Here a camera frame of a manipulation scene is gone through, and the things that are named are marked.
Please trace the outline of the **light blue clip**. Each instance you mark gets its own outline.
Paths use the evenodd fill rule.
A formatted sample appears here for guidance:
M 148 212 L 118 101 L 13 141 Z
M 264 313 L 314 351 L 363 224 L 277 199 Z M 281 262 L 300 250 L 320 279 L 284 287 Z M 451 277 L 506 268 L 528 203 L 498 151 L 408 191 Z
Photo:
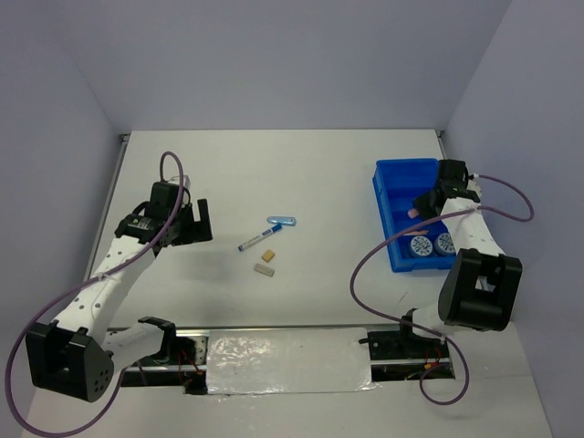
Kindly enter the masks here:
M 272 215 L 266 218 L 269 224 L 281 224 L 282 226 L 296 226 L 297 219 L 294 216 Z

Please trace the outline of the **small tan eraser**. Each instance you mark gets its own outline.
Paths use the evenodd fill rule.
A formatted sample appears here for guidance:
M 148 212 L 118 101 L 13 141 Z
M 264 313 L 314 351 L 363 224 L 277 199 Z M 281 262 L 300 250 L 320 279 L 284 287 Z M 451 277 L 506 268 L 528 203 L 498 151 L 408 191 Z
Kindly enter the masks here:
M 271 261 L 271 260 L 272 260 L 272 259 L 275 257 L 275 255 L 276 255 L 276 254 L 275 254 L 275 252 L 274 252 L 274 251 L 272 251 L 272 250 L 267 250 L 267 251 L 265 251 L 265 252 L 262 254 L 261 258 L 262 258 L 262 259 L 263 259 L 265 262 L 269 263 L 269 262 L 270 262 L 270 261 Z

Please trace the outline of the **grey beige eraser block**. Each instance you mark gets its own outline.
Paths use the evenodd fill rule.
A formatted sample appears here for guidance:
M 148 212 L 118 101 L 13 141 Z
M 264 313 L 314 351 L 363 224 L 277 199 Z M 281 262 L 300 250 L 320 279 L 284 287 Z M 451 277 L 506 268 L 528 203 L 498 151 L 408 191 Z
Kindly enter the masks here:
M 272 277 L 275 273 L 275 270 L 273 268 L 271 268 L 269 266 L 262 265 L 262 264 L 255 264 L 254 270 L 259 274 L 262 274 L 264 276 L 270 276 L 270 277 Z

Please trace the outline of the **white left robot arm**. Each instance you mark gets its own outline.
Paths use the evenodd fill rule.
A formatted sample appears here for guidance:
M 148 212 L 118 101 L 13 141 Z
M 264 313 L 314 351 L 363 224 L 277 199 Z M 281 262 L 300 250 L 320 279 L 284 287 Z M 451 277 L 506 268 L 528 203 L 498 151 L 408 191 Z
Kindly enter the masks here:
M 111 332 L 110 322 L 139 277 L 162 249 L 212 240 L 208 202 L 191 200 L 174 181 L 156 182 L 149 200 L 126 215 L 114 231 L 101 264 L 50 323 L 26 332 L 34 386 L 85 402 L 97 401 L 115 374 L 146 357 L 160 364 L 178 355 L 176 326 L 146 316 Z

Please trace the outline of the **blue white marker pen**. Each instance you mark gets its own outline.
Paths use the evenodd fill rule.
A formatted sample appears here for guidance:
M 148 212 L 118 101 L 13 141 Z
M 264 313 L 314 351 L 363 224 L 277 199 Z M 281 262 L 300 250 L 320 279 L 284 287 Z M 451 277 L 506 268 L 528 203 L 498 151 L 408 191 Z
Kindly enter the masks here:
M 257 245 L 259 242 L 262 242 L 263 240 L 267 239 L 269 236 L 279 232 L 281 229 L 282 229 L 282 224 L 275 224 L 274 226 L 266 229 L 265 231 L 263 231 L 259 235 L 256 235 L 256 236 L 252 237 L 251 239 L 247 240 L 246 242 L 240 244 L 237 247 L 237 249 L 240 252 L 244 252 L 248 248 L 250 248 L 254 245 Z

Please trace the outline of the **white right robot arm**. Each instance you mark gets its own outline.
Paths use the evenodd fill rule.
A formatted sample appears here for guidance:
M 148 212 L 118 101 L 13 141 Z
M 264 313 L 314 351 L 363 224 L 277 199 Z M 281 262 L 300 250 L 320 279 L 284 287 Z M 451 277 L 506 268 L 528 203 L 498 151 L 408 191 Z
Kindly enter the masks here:
M 442 335 L 504 330 L 523 267 L 490 234 L 480 188 L 466 164 L 382 160 L 372 182 L 391 270 L 438 269 L 447 277 L 436 303 L 408 310 L 396 331 L 368 335 L 371 358 L 440 359 L 447 353 Z

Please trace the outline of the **blue patterned tape roll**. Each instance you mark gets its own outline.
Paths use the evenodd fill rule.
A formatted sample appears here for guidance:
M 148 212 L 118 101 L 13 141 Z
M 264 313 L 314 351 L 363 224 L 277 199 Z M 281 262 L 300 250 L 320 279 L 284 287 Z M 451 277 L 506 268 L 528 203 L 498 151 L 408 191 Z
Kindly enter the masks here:
M 414 258 L 429 258 L 434 255 L 433 241 L 424 235 L 415 235 L 408 244 L 408 251 Z
M 433 241 L 435 252 L 439 256 L 455 256 L 456 248 L 449 233 L 439 234 Z

